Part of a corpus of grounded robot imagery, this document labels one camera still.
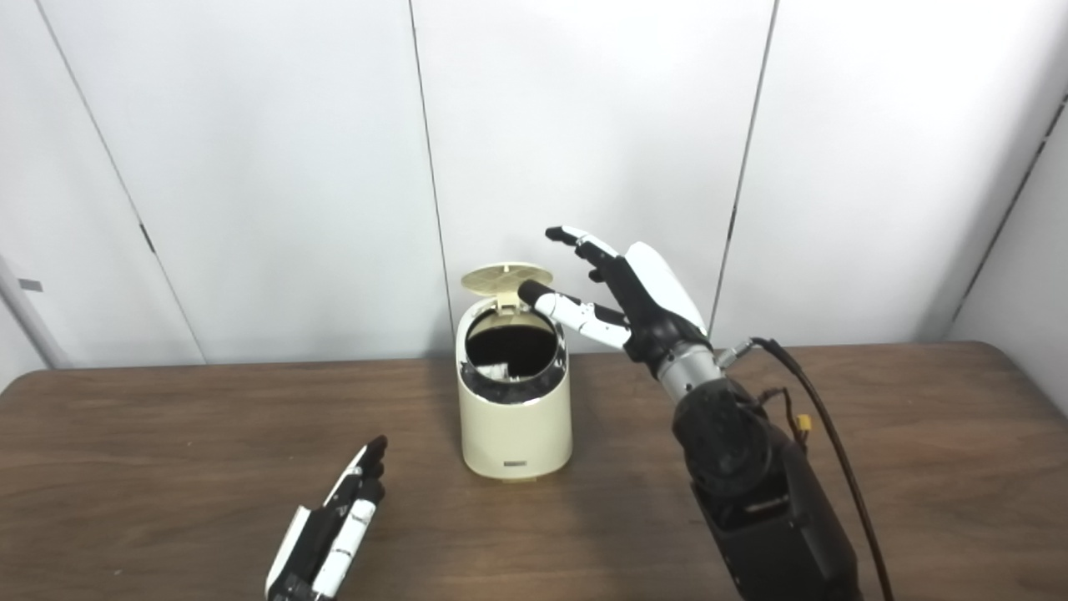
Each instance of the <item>panel seam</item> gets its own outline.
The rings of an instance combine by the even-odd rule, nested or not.
[[[1061,104],[1053,113],[1053,118],[1050,121],[1049,127],[1046,128],[1046,133],[1042,136],[1041,141],[1039,141],[1038,147],[1035,149],[1035,155],[1031,157],[1031,162],[1027,163],[1027,170],[1023,172],[1020,185],[1017,186],[1016,191],[1012,193],[1012,199],[1009,200],[1008,206],[1005,207],[1005,212],[1002,213],[1001,220],[998,222],[998,227],[994,230],[994,234],[990,238],[990,242],[987,243],[987,248],[983,252],[983,257],[979,258],[979,264],[975,267],[975,272],[972,273],[972,279],[968,282],[968,287],[964,288],[963,296],[960,297],[960,303],[957,304],[957,309],[953,313],[953,318],[949,319],[946,332],[953,328],[957,318],[960,317],[960,312],[964,310],[964,302],[968,299],[968,296],[972,292],[972,288],[975,287],[975,282],[978,281],[979,272],[983,271],[983,267],[987,264],[987,259],[990,258],[990,253],[993,251],[994,244],[998,243],[998,239],[1001,237],[1002,231],[1005,228],[1005,223],[1008,222],[1009,215],[1012,212],[1012,209],[1016,208],[1020,196],[1023,195],[1023,190],[1027,186],[1027,180],[1031,179],[1031,173],[1035,170],[1035,165],[1038,164],[1038,158],[1046,149],[1046,142],[1048,142],[1050,136],[1053,135],[1053,128],[1056,127],[1057,121],[1061,120],[1061,115],[1064,113],[1065,104],[1068,104],[1068,93],[1061,97]]]
[[[453,296],[449,286],[449,265],[445,262],[445,235],[441,228],[441,206],[438,202],[438,178],[434,170],[434,149],[430,144],[430,122],[426,116],[426,90],[423,86],[423,64],[419,56],[419,34],[415,32],[415,9],[408,0],[408,17],[411,19],[411,43],[415,51],[415,77],[419,79],[419,102],[423,110],[423,136],[426,139],[426,159],[430,168],[430,190],[434,195],[434,217],[438,225],[438,250],[441,253],[441,274],[445,280],[445,305],[449,309],[449,333],[456,343],[456,322],[453,319]]]
[[[123,194],[126,196],[126,202],[129,204],[130,210],[134,211],[134,217],[137,219],[138,226],[147,237],[144,220],[141,219],[141,212],[137,209],[137,204],[134,202],[134,195],[126,186],[126,179],[123,178],[122,171],[119,169],[119,163],[115,161],[115,156],[111,152],[111,146],[108,145],[108,141],[104,137],[104,131],[100,129],[100,124],[96,121],[96,115],[93,113],[93,109],[89,106],[89,99],[85,97],[85,93],[82,91],[81,84],[78,82],[78,78],[74,74],[74,68],[70,66],[70,61],[67,60],[66,52],[63,51],[63,46],[60,44],[59,36],[57,36],[56,30],[52,28],[52,22],[49,20],[48,14],[45,12],[45,6],[41,3],[41,0],[33,0],[33,3],[36,4],[37,12],[41,13],[41,19],[45,22],[45,28],[48,30],[48,36],[51,38],[52,45],[56,46],[56,51],[59,52],[60,60],[63,61],[63,68],[66,69],[67,77],[70,78],[70,82],[74,84],[75,91],[78,92],[78,98],[81,99],[81,106],[85,109],[85,114],[89,115],[90,123],[93,124],[96,137],[100,141],[100,145],[104,147],[104,153],[108,157],[108,162],[111,163],[111,170],[114,172],[115,178],[119,180],[119,186],[122,188]],[[167,273],[167,268],[163,266],[163,262],[160,258],[159,253],[156,252],[155,248],[152,248],[152,252],[156,257],[156,264],[159,265],[159,270],[163,275],[163,281],[167,282],[167,287],[171,291],[174,304],[178,309],[178,314],[182,316],[182,320],[186,325],[186,330],[189,331],[189,336],[192,338],[193,345],[197,347],[197,352],[200,354],[201,362],[206,364],[207,358],[204,355],[204,349],[201,347],[200,339],[197,337],[197,332],[193,330],[192,323],[189,321],[189,316],[186,314],[185,307],[182,306],[182,300],[178,298],[178,294],[174,289],[171,276]]]
[[[760,95],[764,92],[764,76],[768,70],[768,57],[771,54],[771,41],[775,33],[775,20],[779,16],[779,0],[771,6],[771,17],[768,19],[768,35],[764,42],[764,56],[760,58],[760,73],[756,78],[756,92],[753,94],[753,110],[749,117],[749,129],[745,131],[745,145],[742,147],[741,165],[738,169],[738,183],[735,186],[734,204],[731,207],[731,220],[727,223],[727,237],[723,242],[723,256],[720,258],[720,274],[716,282],[716,298],[712,300],[712,315],[708,318],[708,336],[711,338],[716,326],[716,314],[720,307],[720,294],[723,291],[723,275],[727,270],[727,254],[731,252],[731,239],[734,237],[735,221],[738,217],[738,204],[741,200],[742,183],[745,180],[745,167],[749,164],[749,151],[753,143],[753,130],[756,127],[756,114],[760,108]]]

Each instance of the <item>robotic hand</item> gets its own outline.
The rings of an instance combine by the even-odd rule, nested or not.
[[[267,601],[330,601],[337,595],[375,509],[386,496],[379,478],[386,437],[360,449],[323,507],[298,507],[270,572]]]
[[[645,364],[676,404],[672,431],[693,495],[741,597],[861,601],[857,557],[802,441],[771,424],[760,400],[723,374],[754,345],[784,363],[785,351],[773,341],[754,338],[714,357],[689,295],[644,242],[619,254],[575,227],[550,227],[546,235],[575,247],[594,266],[591,279],[608,284],[623,314],[534,281],[523,282],[520,298],[547,318]],[[797,434],[792,424],[791,430]]]

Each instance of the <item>trash can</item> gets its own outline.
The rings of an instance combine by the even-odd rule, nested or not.
[[[559,325],[531,312],[518,295],[552,273],[529,263],[499,263],[464,275],[485,296],[457,327],[464,461],[499,480],[532,479],[571,457],[570,364]]]

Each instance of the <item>wire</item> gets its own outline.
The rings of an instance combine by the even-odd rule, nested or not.
[[[794,434],[794,442],[801,447],[801,452],[808,455],[808,447],[806,442],[808,440],[808,433],[802,431],[798,427],[797,417],[794,415],[794,400],[790,398],[790,392],[786,389],[770,389],[760,393],[760,396],[756,398],[756,405],[758,407],[764,407],[768,401],[774,399],[775,397],[782,395],[783,400],[786,404],[786,423],[790,427],[790,433]]]
[[[857,513],[860,515],[861,525],[864,527],[864,536],[867,538],[868,547],[871,549],[871,559],[875,562],[875,570],[879,575],[879,587],[882,589],[882,598],[885,601],[894,601],[894,591],[890,586],[890,574],[886,572],[886,563],[882,558],[882,550],[879,548],[879,539],[876,537],[875,526],[871,525],[871,516],[868,515],[867,506],[864,504],[864,496],[861,494],[861,487],[857,483],[857,476],[853,474],[852,466],[849,465],[846,447],[842,444],[842,439],[838,437],[838,431],[834,428],[834,423],[831,421],[831,414],[823,405],[823,399],[820,398],[816,388],[801,369],[801,365],[779,343],[774,339],[767,341],[764,338],[753,338],[752,341],[756,346],[779,360],[779,363],[783,364],[798,379],[798,382],[801,383],[801,386],[812,399],[812,405],[816,407],[816,412],[819,413],[819,418],[823,422],[823,428],[827,430],[827,438],[831,440],[834,454],[838,456],[838,463],[842,464],[842,472],[846,476],[846,484],[849,485],[849,493],[853,497],[853,504],[857,505]]]

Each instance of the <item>white door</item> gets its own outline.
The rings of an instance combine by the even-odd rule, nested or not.
[[[780,3],[712,343],[941,339],[1068,83],[1066,17]]]
[[[208,362],[447,352],[407,2],[44,6]]]
[[[651,243],[710,316],[772,2],[412,5],[453,315],[506,259],[612,305],[543,235],[569,224]]]
[[[29,0],[0,2],[0,273],[57,366],[203,363]]]

